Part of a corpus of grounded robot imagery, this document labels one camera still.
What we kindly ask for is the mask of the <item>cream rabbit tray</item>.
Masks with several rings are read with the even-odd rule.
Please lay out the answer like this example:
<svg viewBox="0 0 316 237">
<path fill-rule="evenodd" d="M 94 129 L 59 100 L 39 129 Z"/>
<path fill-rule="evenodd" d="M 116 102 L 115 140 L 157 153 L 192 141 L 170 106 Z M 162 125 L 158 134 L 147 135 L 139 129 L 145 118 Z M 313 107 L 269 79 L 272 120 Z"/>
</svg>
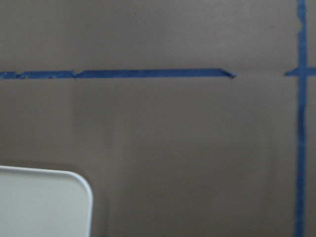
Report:
<svg viewBox="0 0 316 237">
<path fill-rule="evenodd" d="M 71 171 L 0 167 L 2 237 L 89 237 L 90 184 Z"/>
</svg>

